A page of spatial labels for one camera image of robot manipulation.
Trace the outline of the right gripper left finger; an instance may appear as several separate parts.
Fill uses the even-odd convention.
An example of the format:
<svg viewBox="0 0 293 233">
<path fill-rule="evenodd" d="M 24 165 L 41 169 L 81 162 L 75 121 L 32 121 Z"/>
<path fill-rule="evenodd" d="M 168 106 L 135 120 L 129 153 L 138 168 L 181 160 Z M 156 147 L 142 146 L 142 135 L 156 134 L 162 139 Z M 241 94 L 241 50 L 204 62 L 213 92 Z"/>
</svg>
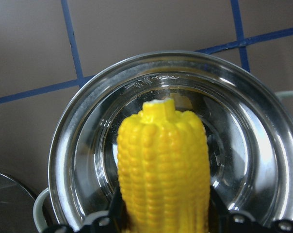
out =
<svg viewBox="0 0 293 233">
<path fill-rule="evenodd" d="M 55 224 L 46 227 L 45 233 L 125 233 L 129 226 L 125 202 L 122 199 L 120 187 L 114 190 L 109 209 L 97 211 L 88 215 L 83 225 L 74 230 L 66 224 Z"/>
</svg>

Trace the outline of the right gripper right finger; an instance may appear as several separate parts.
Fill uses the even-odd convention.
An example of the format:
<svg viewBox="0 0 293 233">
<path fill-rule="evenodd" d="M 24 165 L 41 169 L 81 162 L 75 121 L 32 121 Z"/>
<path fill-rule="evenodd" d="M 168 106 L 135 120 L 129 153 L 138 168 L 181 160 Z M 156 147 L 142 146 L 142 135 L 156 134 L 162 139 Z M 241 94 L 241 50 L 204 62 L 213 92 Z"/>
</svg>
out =
<svg viewBox="0 0 293 233">
<path fill-rule="evenodd" d="M 230 211 L 214 189 L 210 189 L 210 233 L 293 233 L 293 221 L 275 220 L 270 226 L 259 224 L 245 211 Z"/>
</svg>

